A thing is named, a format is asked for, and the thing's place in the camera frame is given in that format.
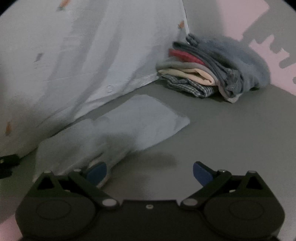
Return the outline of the blue-grey fleece garment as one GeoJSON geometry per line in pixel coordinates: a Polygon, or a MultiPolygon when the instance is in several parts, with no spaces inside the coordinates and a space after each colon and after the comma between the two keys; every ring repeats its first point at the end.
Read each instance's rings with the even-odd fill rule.
{"type": "Polygon", "coordinates": [[[224,88],[231,96],[261,89],[271,82],[267,63],[252,49],[229,37],[200,39],[199,47],[226,74],[224,88]]]}

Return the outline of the light grey shirt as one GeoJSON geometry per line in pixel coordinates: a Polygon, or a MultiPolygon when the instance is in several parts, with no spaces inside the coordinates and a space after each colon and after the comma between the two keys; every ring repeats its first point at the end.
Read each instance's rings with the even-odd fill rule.
{"type": "Polygon", "coordinates": [[[45,171],[65,175],[98,163],[105,163],[109,173],[128,154],[170,138],[189,123],[156,98],[135,95],[95,120],[82,120],[42,141],[33,180],[45,171]]]}

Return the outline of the cream folded garment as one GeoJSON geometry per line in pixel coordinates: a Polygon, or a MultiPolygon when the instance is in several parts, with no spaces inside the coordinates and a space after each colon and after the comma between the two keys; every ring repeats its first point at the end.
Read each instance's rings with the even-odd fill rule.
{"type": "Polygon", "coordinates": [[[188,78],[196,83],[206,85],[206,86],[215,86],[216,80],[210,75],[209,73],[205,72],[204,70],[194,68],[194,69],[161,69],[158,70],[160,74],[168,74],[175,77],[182,77],[188,78]]]}

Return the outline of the white carrot print backdrop sheet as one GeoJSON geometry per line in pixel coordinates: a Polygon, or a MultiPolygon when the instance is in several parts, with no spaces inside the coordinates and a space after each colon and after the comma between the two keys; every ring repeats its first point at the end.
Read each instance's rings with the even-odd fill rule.
{"type": "Polygon", "coordinates": [[[153,82],[185,22],[182,1],[16,1],[1,15],[1,155],[153,82]]]}

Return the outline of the red folded garment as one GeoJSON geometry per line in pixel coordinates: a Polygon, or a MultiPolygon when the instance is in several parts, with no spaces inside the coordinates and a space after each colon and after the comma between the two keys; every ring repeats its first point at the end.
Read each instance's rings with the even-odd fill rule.
{"type": "Polygon", "coordinates": [[[179,60],[183,62],[191,62],[191,63],[198,63],[201,65],[206,65],[202,60],[199,58],[180,50],[169,49],[169,56],[170,57],[177,57],[179,60]]]}

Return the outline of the grey folded garment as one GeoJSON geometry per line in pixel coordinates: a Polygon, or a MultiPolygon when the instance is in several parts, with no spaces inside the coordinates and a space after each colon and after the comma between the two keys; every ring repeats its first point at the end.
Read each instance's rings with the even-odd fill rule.
{"type": "Polygon", "coordinates": [[[207,74],[209,74],[215,81],[217,77],[215,74],[205,65],[194,63],[194,62],[181,62],[177,59],[171,57],[156,63],[156,70],[166,69],[166,68],[175,68],[175,69],[201,69],[207,74]]]}

